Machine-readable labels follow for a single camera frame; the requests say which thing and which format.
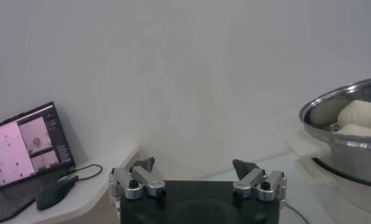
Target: computer mouse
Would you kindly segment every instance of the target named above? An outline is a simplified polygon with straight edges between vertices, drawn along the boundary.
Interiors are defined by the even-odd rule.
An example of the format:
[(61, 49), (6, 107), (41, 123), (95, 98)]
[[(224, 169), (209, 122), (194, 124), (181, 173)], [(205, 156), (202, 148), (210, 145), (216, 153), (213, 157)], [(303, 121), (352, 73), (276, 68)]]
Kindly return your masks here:
[(42, 190), (36, 197), (37, 210), (48, 209), (62, 201), (77, 181), (78, 176), (74, 176), (68, 180), (58, 181)]

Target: black cable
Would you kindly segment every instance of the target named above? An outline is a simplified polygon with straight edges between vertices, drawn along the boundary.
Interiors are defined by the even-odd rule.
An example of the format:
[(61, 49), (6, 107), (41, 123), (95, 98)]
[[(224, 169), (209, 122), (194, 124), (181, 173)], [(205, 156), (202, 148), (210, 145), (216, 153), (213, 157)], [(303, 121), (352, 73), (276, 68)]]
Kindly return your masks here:
[(310, 222), (298, 210), (296, 210), (296, 208), (292, 207), (288, 203), (286, 203), (285, 205), (287, 206), (287, 208), (290, 208), (292, 211), (294, 211), (296, 214), (298, 214), (300, 216), (300, 218), (302, 218), (305, 221), (305, 223), (310, 224)]
[(94, 178), (96, 177), (97, 175), (99, 175), (102, 171), (103, 171), (103, 167), (101, 165), (98, 165), (98, 164), (91, 164), (89, 166), (86, 166), (86, 167), (82, 167), (82, 168), (79, 168), (79, 169), (75, 169), (75, 170), (72, 170), (68, 173), (68, 175), (72, 174), (72, 173), (76, 173), (78, 171), (81, 171), (81, 170), (85, 170), (85, 169), (88, 169), (90, 167), (93, 167), (93, 166), (96, 166), (96, 167), (99, 167), (99, 171), (97, 173), (95, 173), (94, 175), (91, 175), (89, 177), (83, 177), (83, 178), (79, 178), (77, 181), (81, 181), (81, 180), (88, 180), (88, 179), (91, 179), (91, 178)]

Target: laptop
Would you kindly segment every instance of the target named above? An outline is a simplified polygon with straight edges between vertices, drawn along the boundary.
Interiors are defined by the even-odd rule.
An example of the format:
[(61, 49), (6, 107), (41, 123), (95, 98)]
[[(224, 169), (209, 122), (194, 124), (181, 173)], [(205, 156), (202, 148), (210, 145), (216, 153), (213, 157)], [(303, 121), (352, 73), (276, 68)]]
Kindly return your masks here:
[(0, 222), (35, 201), (75, 163), (53, 102), (0, 123)]

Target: white bun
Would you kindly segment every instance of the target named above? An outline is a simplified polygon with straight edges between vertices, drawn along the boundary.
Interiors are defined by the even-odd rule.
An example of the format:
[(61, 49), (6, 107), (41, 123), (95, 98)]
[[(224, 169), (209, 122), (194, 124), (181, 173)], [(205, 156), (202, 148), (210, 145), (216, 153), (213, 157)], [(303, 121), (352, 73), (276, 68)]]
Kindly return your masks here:
[(347, 124), (341, 130), (336, 133), (345, 134), (345, 135), (358, 135), (364, 137), (371, 137), (371, 129), (362, 127), (355, 124)]
[(355, 124), (371, 128), (371, 103), (354, 100), (339, 113), (338, 124), (341, 127), (347, 124)]

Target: stainless steel pot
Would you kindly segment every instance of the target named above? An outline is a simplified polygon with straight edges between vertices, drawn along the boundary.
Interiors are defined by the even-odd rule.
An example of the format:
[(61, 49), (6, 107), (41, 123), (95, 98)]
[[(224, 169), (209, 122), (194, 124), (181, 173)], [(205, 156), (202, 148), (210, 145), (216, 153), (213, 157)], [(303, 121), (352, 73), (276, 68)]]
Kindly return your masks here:
[(299, 113), (306, 131), (326, 142), (331, 155), (321, 161), (333, 169), (371, 183), (371, 137), (334, 133), (339, 112), (353, 100), (371, 102), (371, 79), (343, 86), (308, 102)]

